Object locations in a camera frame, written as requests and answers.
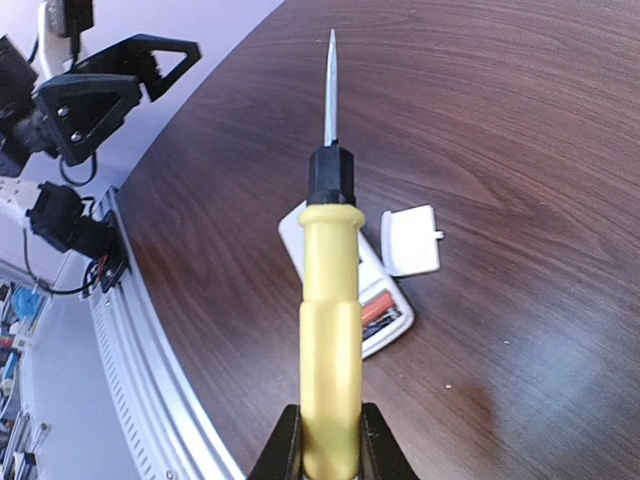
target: yellow screwdriver handle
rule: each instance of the yellow screwdriver handle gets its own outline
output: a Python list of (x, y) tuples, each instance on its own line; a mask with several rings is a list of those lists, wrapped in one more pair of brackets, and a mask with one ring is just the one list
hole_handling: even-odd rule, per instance
[(364, 215), (344, 204), (310, 205), (300, 306), (302, 463), (310, 480), (353, 480), (360, 459), (362, 308), (358, 231)]

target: metal frame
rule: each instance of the metal frame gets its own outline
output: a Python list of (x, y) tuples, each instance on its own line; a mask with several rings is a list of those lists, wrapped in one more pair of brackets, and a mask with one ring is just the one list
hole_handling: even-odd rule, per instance
[(115, 212), (130, 269), (108, 293), (90, 298), (107, 383), (141, 478), (241, 479), (189, 384), (138, 268), (110, 189), (98, 207)]

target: wood grain surface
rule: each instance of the wood grain surface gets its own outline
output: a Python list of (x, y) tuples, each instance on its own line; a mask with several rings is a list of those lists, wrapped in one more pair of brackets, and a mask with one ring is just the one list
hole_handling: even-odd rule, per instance
[(233, 456), (248, 472), (298, 399), (277, 224), (322, 142), (331, 27), (365, 234), (426, 203), (445, 232), (442, 269), (400, 282), (417, 320), (365, 362), (365, 399), (423, 479), (640, 478), (631, 0), (287, 0), (202, 84), (119, 200)]

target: cable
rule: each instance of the cable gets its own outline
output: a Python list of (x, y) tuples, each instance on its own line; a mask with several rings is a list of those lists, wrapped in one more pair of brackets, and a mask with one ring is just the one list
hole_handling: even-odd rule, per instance
[(98, 174), (98, 154), (96, 152), (93, 152), (93, 154), (91, 155), (91, 175), (84, 182), (76, 182), (75, 180), (72, 180), (71, 178), (69, 178), (69, 176), (67, 175), (67, 172), (64, 171), (64, 159), (62, 157), (60, 157), (60, 163), (58, 164), (58, 168), (60, 170), (60, 175), (62, 176), (64, 181), (67, 182), (69, 185), (72, 185), (74, 187), (84, 187), (85, 185), (88, 185), (89, 183), (91, 183), (93, 179), (96, 178), (96, 175)]
[(38, 45), (40, 44), (38, 37), (36, 37), (36, 41), (33, 42), (33, 48), (31, 49), (31, 53), (29, 54), (29, 58), (27, 58), (27, 62), (31, 65), (35, 59), (36, 54), (38, 53)]
[(27, 267), (27, 273), (33, 279), (33, 281), (36, 282), (36, 285), (38, 285), (38, 287), (43, 289), (45, 292), (50, 293), (51, 295), (77, 295), (78, 293), (82, 293), (85, 296), (89, 296), (90, 287), (95, 285), (95, 277), (94, 279), (88, 279), (88, 277), (91, 271), (94, 268), (96, 268), (96, 266), (98, 265), (98, 262), (96, 262), (95, 260), (92, 260), (91, 262), (89, 262), (89, 265), (87, 266), (87, 269), (84, 272), (84, 279), (82, 281), (81, 287), (74, 288), (71, 290), (54, 290), (53, 288), (49, 287), (49, 285), (41, 281), (35, 275), (35, 273), (33, 273), (33, 270), (31, 270), (31, 264), (29, 263), (29, 241), (28, 241), (28, 233), (26, 228), (22, 230), (22, 234), (24, 238), (24, 264)]
[(78, 31), (78, 23), (75, 19), (72, 19), (69, 25), (69, 40), (71, 43), (71, 66), (69, 67), (69, 71), (71, 71), (78, 64), (78, 56), (80, 55), (80, 32)]
[(93, 210), (96, 208), (96, 197), (82, 197), (82, 202), (89, 202), (89, 216), (93, 217)]

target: white wall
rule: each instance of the white wall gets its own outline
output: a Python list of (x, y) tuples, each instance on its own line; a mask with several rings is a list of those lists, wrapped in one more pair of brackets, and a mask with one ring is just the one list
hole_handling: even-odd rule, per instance
[[(199, 42), (202, 60), (160, 100), (146, 99), (131, 112), (124, 126), (98, 150), (96, 180), (80, 189), (83, 195), (101, 196), (109, 185), (121, 185), (180, 106), (229, 52), (282, 0), (94, 0), (96, 26), (83, 35), (89, 52), (136, 33)], [(35, 39), (39, 0), (0, 0), (0, 35), (8, 34), (26, 55)], [(88, 163), (69, 173), (86, 178)], [(22, 174), (25, 180), (62, 184), (57, 161), (34, 155)], [(56, 278), (62, 255), (39, 238), (31, 237), (31, 265), (48, 280)], [(23, 267), (22, 231), (0, 218), (0, 259)]]

